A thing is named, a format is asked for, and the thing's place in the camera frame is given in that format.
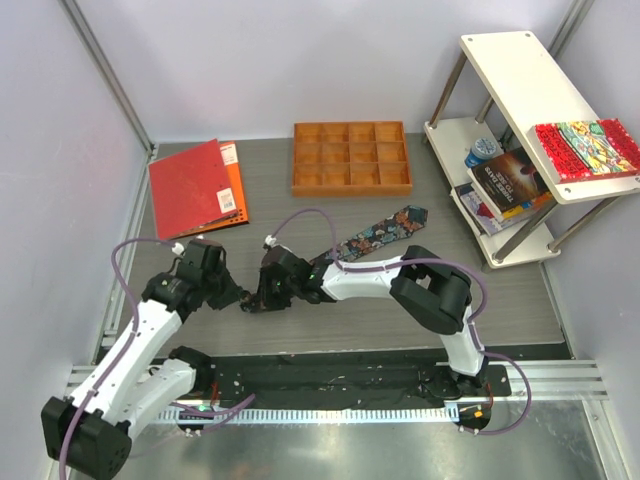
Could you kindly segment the floral navy necktie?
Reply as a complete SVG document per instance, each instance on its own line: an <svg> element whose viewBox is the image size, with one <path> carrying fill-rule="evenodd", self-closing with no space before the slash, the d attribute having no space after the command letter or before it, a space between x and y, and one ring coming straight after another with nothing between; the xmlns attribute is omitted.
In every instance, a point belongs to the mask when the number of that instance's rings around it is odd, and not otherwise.
<svg viewBox="0 0 640 480"><path fill-rule="evenodd" d="M319 290L319 282L315 279L317 274L325 272L335 262L352 263L390 243L408 239L415 232L426 226L428 211L422 207L408 205L393 215L363 230L350 239L338 242L333 249L306 260L312 265L312 273L307 286L320 294L320 302L328 296ZM266 252L277 246L275 239L271 237L265 245ZM249 313L255 311L256 293L245 292L240 300L240 307Z"/></svg>

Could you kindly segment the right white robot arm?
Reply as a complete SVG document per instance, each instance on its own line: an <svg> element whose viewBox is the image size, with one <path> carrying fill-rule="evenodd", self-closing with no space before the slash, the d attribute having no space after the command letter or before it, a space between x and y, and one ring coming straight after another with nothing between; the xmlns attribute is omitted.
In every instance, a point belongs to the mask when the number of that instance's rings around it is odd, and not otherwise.
<svg viewBox="0 0 640 480"><path fill-rule="evenodd" d="M405 254L361 264L307 261L282 246L268 246L257 292L246 300L251 313L285 310L293 298L309 304L364 299L394 300L417 323L441 339L448 371L426 382L441 399L472 395L488 381L488 358L471 332L471 279L429 250L409 247Z"/></svg>

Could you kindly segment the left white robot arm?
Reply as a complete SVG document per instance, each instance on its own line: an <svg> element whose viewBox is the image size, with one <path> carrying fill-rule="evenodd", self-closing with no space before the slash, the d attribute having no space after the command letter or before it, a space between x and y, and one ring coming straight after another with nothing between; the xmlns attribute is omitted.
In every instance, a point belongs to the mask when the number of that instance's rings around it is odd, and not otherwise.
<svg viewBox="0 0 640 480"><path fill-rule="evenodd" d="M196 238L171 248L176 264L152 277L140 299L125 294L133 316L108 353L71 394L50 398L41 411L46 451L57 461L60 478L68 470L114 478L159 413L184 395L200 399L212 389L211 357L184 346L149 378L143 376L192 313L203 305L222 310L242 293L221 244Z"/></svg>

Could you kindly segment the red folder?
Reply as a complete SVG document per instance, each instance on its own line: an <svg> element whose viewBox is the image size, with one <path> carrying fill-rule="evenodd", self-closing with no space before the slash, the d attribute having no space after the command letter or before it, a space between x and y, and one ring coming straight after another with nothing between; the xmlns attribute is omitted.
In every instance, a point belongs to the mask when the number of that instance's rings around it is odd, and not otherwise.
<svg viewBox="0 0 640 480"><path fill-rule="evenodd" d="M238 213L217 140L156 160L148 170L161 239L186 236Z"/></svg>

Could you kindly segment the orange notebook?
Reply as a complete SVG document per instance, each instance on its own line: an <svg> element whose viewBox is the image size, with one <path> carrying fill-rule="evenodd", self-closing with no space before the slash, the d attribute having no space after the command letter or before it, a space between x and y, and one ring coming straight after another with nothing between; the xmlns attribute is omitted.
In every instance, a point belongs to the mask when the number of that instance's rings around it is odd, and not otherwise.
<svg viewBox="0 0 640 480"><path fill-rule="evenodd" d="M249 223L249 212L245 199L242 172L239 164L236 144L234 142L221 143L220 151L230 178L231 190L237 207L237 213L235 216L223 221L204 226L201 229L201 232L246 225Z"/></svg>

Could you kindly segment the orange wooden compartment tray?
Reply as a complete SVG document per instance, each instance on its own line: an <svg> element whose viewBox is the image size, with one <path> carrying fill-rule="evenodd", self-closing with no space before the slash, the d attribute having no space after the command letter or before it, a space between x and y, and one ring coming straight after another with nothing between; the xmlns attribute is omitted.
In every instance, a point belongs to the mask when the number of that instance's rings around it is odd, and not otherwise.
<svg viewBox="0 0 640 480"><path fill-rule="evenodd" d="M402 122L294 125L291 185L294 196L407 196L412 189Z"/></svg>

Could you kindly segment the bottom stacked books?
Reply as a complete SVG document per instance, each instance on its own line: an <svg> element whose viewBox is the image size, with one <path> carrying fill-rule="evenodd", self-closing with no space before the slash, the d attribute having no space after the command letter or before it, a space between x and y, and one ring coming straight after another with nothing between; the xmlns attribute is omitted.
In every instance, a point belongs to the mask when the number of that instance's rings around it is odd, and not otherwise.
<svg viewBox="0 0 640 480"><path fill-rule="evenodd" d="M477 190L469 182L454 187L453 192L479 232L488 236L527 220L552 198L549 192L509 184Z"/></svg>

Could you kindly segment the blue lidded jar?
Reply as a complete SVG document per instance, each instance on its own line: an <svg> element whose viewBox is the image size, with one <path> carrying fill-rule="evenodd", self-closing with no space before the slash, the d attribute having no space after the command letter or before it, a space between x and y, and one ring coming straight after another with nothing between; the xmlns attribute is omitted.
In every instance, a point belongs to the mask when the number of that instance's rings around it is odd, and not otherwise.
<svg viewBox="0 0 640 480"><path fill-rule="evenodd" d="M487 137L477 138L470 146L464 164L468 168L472 168L495 158L501 153L502 149L495 140Z"/></svg>

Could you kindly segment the dark brown book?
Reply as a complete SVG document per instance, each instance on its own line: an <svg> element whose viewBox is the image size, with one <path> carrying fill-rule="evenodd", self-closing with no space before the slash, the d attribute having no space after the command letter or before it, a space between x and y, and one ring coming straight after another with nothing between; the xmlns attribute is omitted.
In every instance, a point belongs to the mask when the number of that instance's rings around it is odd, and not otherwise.
<svg viewBox="0 0 640 480"><path fill-rule="evenodd" d="M481 199L500 220L535 210L552 198L523 147L467 169Z"/></svg>

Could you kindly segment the white two-tier shelf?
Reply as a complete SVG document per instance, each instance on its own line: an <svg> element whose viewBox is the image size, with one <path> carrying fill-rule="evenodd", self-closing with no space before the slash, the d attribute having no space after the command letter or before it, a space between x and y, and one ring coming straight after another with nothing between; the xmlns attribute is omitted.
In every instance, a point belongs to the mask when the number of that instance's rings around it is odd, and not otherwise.
<svg viewBox="0 0 640 480"><path fill-rule="evenodd" d="M443 119L441 114L466 65L487 89L487 106L495 105L549 187L552 200L527 221L497 234L477 234L476 240L491 269L541 262L559 255L561 245L617 198L636 194L639 178L598 179L561 183L553 172L534 127L577 118L595 120L597 114L565 75L543 44L530 31L463 35L460 53L431 119L424 125L428 142L452 187L469 182L464 165L471 143L492 137L480 111L474 117ZM587 201L595 207L559 238L545 222L559 205Z"/></svg>

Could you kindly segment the red colourful book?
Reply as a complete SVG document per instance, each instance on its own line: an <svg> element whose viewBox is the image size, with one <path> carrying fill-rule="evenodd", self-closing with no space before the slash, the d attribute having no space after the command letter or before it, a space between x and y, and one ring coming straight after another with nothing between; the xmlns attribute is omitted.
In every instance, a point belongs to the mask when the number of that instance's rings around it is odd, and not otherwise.
<svg viewBox="0 0 640 480"><path fill-rule="evenodd" d="M534 132L553 166L557 183L639 173L639 145L618 119L538 124Z"/></svg>

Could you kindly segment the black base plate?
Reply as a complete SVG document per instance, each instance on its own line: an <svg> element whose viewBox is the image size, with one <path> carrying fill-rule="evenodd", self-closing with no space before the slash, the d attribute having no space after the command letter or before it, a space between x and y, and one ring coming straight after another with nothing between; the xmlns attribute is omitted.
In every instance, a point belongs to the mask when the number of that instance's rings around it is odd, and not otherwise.
<svg viewBox="0 0 640 480"><path fill-rule="evenodd" d="M464 380L442 349L226 356L210 370L188 400L229 408L253 394L256 409L394 410L512 393L504 366L486 364L480 380Z"/></svg>

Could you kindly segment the aluminium rail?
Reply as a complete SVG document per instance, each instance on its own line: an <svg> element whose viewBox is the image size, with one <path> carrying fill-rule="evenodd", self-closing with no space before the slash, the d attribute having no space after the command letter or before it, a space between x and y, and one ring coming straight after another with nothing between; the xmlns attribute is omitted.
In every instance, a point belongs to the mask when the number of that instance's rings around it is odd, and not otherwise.
<svg viewBox="0 0 640 480"><path fill-rule="evenodd" d="M528 380L533 401L602 401L609 394L602 375L592 360L527 360L515 362ZM497 383L509 382L511 395L498 397L499 402L524 401L527 390L522 375L509 362L495 361L491 366L505 368ZM63 395L69 395L93 373L94 366L75 366Z"/></svg>

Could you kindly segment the left aluminium frame post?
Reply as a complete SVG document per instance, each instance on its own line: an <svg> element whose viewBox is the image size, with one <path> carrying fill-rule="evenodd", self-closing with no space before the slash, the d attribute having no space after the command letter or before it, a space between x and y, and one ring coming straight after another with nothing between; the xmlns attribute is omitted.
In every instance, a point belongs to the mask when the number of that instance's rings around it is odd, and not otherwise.
<svg viewBox="0 0 640 480"><path fill-rule="evenodd" d="M121 84L86 16L80 8L80 5L75 0L60 0L59 5L69 19L73 29L89 54L89 57L91 58L99 75L111 92L129 126L133 130L137 140L148 154L153 153L155 144L143 126L129 99L129 96L126 94L123 85Z"/></svg>

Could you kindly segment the aluminium frame post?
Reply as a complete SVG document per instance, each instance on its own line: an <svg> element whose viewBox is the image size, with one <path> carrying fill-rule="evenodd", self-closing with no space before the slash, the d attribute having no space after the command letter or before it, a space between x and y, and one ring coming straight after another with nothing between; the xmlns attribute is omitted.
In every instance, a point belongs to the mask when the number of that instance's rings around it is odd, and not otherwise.
<svg viewBox="0 0 640 480"><path fill-rule="evenodd" d="M594 3L594 0L573 0L571 2L547 48L552 58L558 60L561 57Z"/></svg>
<svg viewBox="0 0 640 480"><path fill-rule="evenodd" d="M111 92L129 126L133 130L137 140L148 154L153 153L155 144L143 126L129 99L129 96L126 94L123 85L121 84L86 16L80 8L80 5L75 0L60 0L59 5L69 19L73 29L89 54L89 57L91 58L99 75Z"/></svg>

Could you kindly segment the right aluminium frame post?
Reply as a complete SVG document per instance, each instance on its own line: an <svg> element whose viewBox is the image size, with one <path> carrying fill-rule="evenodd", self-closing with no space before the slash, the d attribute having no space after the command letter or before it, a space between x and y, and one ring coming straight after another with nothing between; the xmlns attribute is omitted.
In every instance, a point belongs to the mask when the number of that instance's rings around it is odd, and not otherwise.
<svg viewBox="0 0 640 480"><path fill-rule="evenodd" d="M552 58L558 60L561 57L594 3L594 0L573 0L571 2L547 48Z"/></svg>

